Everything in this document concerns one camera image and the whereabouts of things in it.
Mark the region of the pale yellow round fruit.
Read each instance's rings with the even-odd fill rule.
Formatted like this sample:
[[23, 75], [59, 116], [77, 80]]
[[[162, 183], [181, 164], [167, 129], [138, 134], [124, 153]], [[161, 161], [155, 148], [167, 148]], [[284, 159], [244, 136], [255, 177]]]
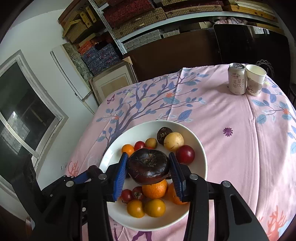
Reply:
[[176, 152], [177, 149], [185, 143], [183, 136], [178, 132], [168, 134], [164, 139], [164, 147], [170, 152]]

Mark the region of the framed picture leaning on wall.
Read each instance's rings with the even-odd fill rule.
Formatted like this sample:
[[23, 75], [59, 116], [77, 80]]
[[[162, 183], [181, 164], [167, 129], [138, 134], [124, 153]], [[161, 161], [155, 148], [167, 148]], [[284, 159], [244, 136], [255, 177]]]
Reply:
[[98, 104], [101, 104], [112, 92], [137, 83], [137, 76], [131, 63], [120, 61], [89, 82]]

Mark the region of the white metal shelf unit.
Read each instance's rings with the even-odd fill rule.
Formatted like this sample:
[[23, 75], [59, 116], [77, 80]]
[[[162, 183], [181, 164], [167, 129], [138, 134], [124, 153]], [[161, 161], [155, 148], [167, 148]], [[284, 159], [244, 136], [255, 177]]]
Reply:
[[184, 21], [184, 20], [189, 20], [189, 19], [196, 19], [196, 18], [204, 18], [204, 17], [220, 17], [220, 16], [226, 16], [226, 17], [236, 17], [236, 18], [245, 18], [245, 19], [251, 19], [251, 20], [256, 20], [256, 21], [261, 21], [267, 24], [270, 24], [275, 27], [279, 27], [278, 20], [276, 19], [275, 21], [266, 19], [262, 16], [259, 15], [252, 15], [248, 13], [243, 13], [243, 12], [237, 12], [237, 11], [206, 11], [206, 12], [196, 12], [196, 13], [191, 13], [191, 14], [186, 14], [186, 15], [180, 15], [180, 16], [174, 16], [171, 18], [167, 18], [152, 24], [148, 24], [142, 27], [136, 27], [136, 30], [132, 31], [131, 33], [121, 37], [117, 38], [115, 36], [115, 33], [113, 32], [111, 26], [107, 22], [106, 18], [103, 15], [103, 9], [107, 7], [107, 4], [104, 4], [102, 7], [99, 7], [95, 1], [89, 0], [89, 3], [92, 5], [94, 8], [95, 12], [99, 15], [100, 19], [106, 26], [108, 32], [111, 34], [112, 38], [114, 39], [116, 45], [118, 46], [119, 50], [121, 51], [121, 54], [126, 54], [126, 48], [123, 45], [124, 41], [130, 40], [134, 38], [135, 36], [142, 35], [147, 31], [153, 30], [155, 28], [158, 28], [163, 25], [171, 24], [174, 22], [179, 22], [179, 21]]

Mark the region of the white paper cup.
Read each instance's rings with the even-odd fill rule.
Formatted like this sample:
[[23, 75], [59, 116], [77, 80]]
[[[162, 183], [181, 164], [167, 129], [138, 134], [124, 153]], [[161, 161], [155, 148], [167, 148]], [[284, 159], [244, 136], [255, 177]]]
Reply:
[[263, 83], [266, 77], [266, 71], [252, 64], [246, 65], [246, 79], [247, 79], [247, 91], [252, 96], [260, 95], [263, 87]]

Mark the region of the small orange tomato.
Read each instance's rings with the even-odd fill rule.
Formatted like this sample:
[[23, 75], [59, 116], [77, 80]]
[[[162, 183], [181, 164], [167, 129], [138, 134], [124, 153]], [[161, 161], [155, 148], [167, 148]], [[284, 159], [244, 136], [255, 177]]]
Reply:
[[145, 216], [144, 206], [140, 200], [132, 200], [127, 204], [127, 212], [130, 216], [135, 218], [142, 218]]
[[134, 147], [131, 144], [125, 144], [122, 146], [121, 152], [128, 154], [128, 156], [130, 157], [134, 153]]

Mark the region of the white board leaning on wall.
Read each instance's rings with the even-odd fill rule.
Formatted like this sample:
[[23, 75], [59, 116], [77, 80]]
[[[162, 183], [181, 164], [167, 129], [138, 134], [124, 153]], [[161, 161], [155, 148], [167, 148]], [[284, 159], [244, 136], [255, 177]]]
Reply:
[[59, 45], [53, 48], [50, 53], [75, 96], [92, 114], [95, 114], [98, 104], [91, 87], [88, 85], [88, 81], [85, 81], [77, 70], [64, 46]]

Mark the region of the dark wooden cabinet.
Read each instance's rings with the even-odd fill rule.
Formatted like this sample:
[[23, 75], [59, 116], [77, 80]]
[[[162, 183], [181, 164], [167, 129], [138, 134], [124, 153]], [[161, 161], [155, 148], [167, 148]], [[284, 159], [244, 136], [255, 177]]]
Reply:
[[160, 39], [126, 53], [124, 57], [131, 58], [139, 82], [175, 73], [183, 67], [222, 63], [212, 28]]

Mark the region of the pink beverage can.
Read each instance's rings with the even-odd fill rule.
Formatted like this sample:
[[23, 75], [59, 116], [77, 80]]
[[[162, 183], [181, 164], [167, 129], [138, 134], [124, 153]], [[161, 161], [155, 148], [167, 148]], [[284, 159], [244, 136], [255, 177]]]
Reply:
[[246, 92], [246, 71], [243, 64], [229, 64], [228, 87], [230, 92], [236, 95], [243, 95]]

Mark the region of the large orange mandarin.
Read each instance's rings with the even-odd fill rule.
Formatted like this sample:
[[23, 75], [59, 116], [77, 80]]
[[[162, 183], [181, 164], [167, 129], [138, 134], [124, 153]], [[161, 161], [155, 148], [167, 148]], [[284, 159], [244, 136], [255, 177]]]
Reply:
[[165, 196], [168, 183], [164, 179], [156, 184], [142, 185], [143, 194], [150, 199], [158, 199]]

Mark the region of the dark water chestnut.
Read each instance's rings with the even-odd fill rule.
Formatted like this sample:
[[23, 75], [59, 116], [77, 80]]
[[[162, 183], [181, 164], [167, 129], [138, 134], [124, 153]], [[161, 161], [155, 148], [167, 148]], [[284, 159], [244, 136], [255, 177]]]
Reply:
[[136, 150], [126, 164], [130, 177], [140, 185], [156, 184], [164, 180], [170, 171], [168, 156], [159, 150]]
[[164, 145], [164, 140], [166, 136], [172, 132], [173, 131], [168, 127], [164, 126], [160, 128], [159, 131], [157, 132], [157, 141], [159, 142], [159, 144]]

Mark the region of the dark water chestnut front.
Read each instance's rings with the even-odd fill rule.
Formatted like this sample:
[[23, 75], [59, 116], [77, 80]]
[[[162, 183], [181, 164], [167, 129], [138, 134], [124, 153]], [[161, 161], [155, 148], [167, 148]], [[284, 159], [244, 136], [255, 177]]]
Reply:
[[159, 142], [159, 144], [164, 145], [164, 140], [166, 136], [172, 132], [173, 131], [168, 127], [164, 126], [160, 128], [159, 131], [157, 132], [157, 141]]

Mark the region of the yellow orange tomato front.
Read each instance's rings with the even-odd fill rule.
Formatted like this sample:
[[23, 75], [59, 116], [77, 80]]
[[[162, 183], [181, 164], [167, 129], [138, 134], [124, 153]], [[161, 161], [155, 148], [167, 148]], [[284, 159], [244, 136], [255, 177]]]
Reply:
[[151, 199], [145, 204], [144, 210], [150, 217], [161, 217], [166, 212], [166, 204], [161, 199]]

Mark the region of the white oval plate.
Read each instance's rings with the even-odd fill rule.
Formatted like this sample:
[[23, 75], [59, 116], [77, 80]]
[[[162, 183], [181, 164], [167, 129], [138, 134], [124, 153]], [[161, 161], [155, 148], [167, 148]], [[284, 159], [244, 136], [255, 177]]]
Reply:
[[[204, 148], [198, 137], [186, 126], [167, 120], [153, 120], [130, 128], [122, 133], [105, 151], [99, 165], [103, 172], [107, 168], [119, 162], [121, 148], [125, 144], [135, 144], [137, 141], [148, 141], [157, 138], [161, 128], [169, 128], [173, 134], [171, 140], [175, 141], [180, 134], [184, 144], [193, 148], [195, 159], [188, 164], [190, 171], [202, 178], [207, 178], [207, 158]], [[158, 143], [155, 148], [142, 148], [135, 151], [127, 160], [127, 171], [130, 178], [124, 182], [123, 188], [132, 190], [137, 186], [159, 183], [169, 176], [168, 158], [170, 150]], [[155, 231], [167, 228], [182, 220], [189, 212], [189, 204], [177, 205], [163, 196], [162, 200], [166, 205], [166, 211], [161, 217], [150, 217], [145, 215], [142, 218], [132, 217], [128, 214], [126, 205], [121, 200], [107, 204], [109, 216], [123, 226], [140, 231]]]

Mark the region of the small yellow tomato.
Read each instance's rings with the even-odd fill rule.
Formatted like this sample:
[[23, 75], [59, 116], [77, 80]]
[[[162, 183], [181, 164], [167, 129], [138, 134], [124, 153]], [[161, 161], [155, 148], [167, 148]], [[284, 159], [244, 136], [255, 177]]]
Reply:
[[146, 146], [148, 149], [156, 149], [157, 146], [158, 146], [158, 141], [157, 141], [155, 138], [148, 138], [148, 139], [145, 141], [145, 146]]

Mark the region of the red cherry tomato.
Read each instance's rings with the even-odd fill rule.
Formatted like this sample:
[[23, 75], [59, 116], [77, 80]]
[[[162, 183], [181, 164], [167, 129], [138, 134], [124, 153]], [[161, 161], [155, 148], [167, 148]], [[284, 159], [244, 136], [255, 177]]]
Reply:
[[137, 141], [135, 143], [135, 145], [134, 145], [134, 150], [136, 151], [136, 150], [139, 150], [139, 149], [145, 148], [145, 147], [146, 147], [145, 146], [145, 142], [143, 142], [143, 141]]
[[143, 200], [145, 199], [145, 195], [142, 191], [142, 187], [141, 186], [137, 186], [135, 188], [133, 188], [132, 190], [132, 194], [133, 194], [133, 198], [136, 200]]
[[121, 200], [124, 203], [128, 203], [133, 200], [133, 193], [132, 190], [125, 189], [121, 192]]

